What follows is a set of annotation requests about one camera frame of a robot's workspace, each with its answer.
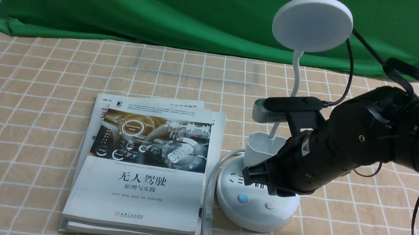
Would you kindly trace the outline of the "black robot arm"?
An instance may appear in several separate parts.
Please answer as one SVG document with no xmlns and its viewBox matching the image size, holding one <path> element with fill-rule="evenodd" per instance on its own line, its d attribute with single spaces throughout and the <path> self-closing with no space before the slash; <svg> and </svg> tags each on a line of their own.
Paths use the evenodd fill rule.
<svg viewBox="0 0 419 235">
<path fill-rule="evenodd" d="M 327 183 L 374 163 L 395 162 L 419 172 L 419 98 L 379 87 L 341 102 L 324 119 L 315 97 L 278 97 L 263 106 L 289 125 L 270 158 L 243 168 L 245 185 L 266 185 L 279 197 L 310 195 Z"/>
</svg>

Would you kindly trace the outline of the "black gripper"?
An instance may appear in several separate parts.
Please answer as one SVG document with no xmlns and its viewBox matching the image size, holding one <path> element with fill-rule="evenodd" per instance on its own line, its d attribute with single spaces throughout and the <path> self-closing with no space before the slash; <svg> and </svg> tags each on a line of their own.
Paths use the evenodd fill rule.
<svg viewBox="0 0 419 235">
<path fill-rule="evenodd" d="M 243 168 L 242 175 L 246 186 L 263 185 L 269 195 L 309 195 L 361 166 L 328 121 L 290 139 L 269 161 Z"/>
</svg>

